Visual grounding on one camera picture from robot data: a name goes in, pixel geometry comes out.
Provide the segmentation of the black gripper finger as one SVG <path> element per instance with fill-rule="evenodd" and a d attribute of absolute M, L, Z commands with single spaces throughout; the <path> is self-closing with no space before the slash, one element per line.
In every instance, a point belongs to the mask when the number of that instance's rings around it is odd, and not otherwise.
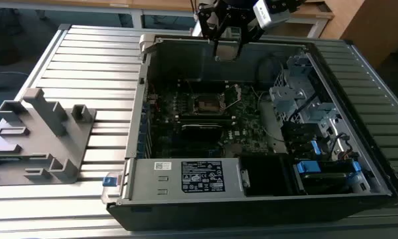
<path fill-rule="evenodd" d="M 199 9 L 198 19 L 202 37 L 209 41 L 213 41 L 213 57 L 215 60 L 219 60 L 221 56 L 217 49 L 219 37 L 222 35 L 221 23 L 223 22 L 223 10 Z"/>
<path fill-rule="evenodd" d="M 259 27 L 255 16 L 253 14 L 241 14 L 238 18 L 239 37 L 237 58 L 241 55 L 243 45 L 257 41 L 262 36 L 262 29 Z"/>

